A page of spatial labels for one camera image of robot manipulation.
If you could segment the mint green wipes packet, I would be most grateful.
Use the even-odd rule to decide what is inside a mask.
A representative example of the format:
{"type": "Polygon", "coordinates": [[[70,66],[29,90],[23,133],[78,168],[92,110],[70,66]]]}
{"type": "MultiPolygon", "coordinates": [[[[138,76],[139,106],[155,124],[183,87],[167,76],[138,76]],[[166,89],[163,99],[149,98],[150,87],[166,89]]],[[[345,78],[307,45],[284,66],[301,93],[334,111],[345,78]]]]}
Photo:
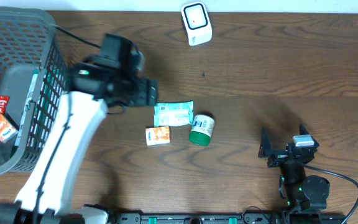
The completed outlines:
{"type": "Polygon", "coordinates": [[[154,126],[184,126],[193,123],[194,102],[157,103],[154,106],[154,126]]]}

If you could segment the orange small box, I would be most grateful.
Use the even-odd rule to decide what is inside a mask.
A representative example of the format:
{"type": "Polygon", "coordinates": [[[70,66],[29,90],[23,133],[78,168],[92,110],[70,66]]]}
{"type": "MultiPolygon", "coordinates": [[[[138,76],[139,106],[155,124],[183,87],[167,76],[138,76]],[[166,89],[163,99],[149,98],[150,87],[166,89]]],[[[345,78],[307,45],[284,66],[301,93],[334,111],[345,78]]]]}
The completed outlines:
{"type": "Polygon", "coordinates": [[[145,139],[148,146],[170,143],[170,128],[168,126],[146,128],[145,139]]]}

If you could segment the green-lidded white jar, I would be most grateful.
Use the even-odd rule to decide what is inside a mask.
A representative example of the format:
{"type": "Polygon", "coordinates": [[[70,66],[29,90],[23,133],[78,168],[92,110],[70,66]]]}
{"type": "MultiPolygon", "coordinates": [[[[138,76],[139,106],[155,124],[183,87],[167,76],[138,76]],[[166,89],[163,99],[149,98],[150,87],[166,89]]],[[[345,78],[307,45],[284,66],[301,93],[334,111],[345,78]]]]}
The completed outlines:
{"type": "Polygon", "coordinates": [[[189,141],[199,146],[208,146],[211,141],[215,120],[207,115],[198,114],[194,117],[189,141]]]}

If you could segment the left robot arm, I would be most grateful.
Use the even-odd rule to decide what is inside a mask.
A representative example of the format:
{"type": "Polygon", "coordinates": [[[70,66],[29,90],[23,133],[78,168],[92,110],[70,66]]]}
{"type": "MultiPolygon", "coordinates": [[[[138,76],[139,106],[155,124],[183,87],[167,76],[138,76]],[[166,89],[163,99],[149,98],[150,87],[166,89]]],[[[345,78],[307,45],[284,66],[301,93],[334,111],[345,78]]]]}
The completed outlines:
{"type": "Polygon", "coordinates": [[[139,78],[144,56],[131,40],[106,34],[97,55],[67,71],[54,125],[29,179],[13,203],[0,202],[0,223],[114,223],[99,205],[71,207],[78,171],[109,109],[155,106],[156,80],[139,78]]]}

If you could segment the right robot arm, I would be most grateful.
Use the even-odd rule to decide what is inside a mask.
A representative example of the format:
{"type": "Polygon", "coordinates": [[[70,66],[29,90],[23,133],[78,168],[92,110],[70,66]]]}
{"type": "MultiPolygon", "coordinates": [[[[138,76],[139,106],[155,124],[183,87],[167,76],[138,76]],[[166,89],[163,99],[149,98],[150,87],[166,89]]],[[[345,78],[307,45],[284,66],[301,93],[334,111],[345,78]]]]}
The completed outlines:
{"type": "Polygon", "coordinates": [[[330,183],[318,175],[306,175],[305,165],[314,159],[318,142],[301,124],[300,133],[285,149],[274,150],[268,132],[262,129],[258,157],[267,159],[269,168],[281,172],[279,192],[288,209],[272,215],[270,223],[322,223],[321,211],[327,207],[330,183]]]}

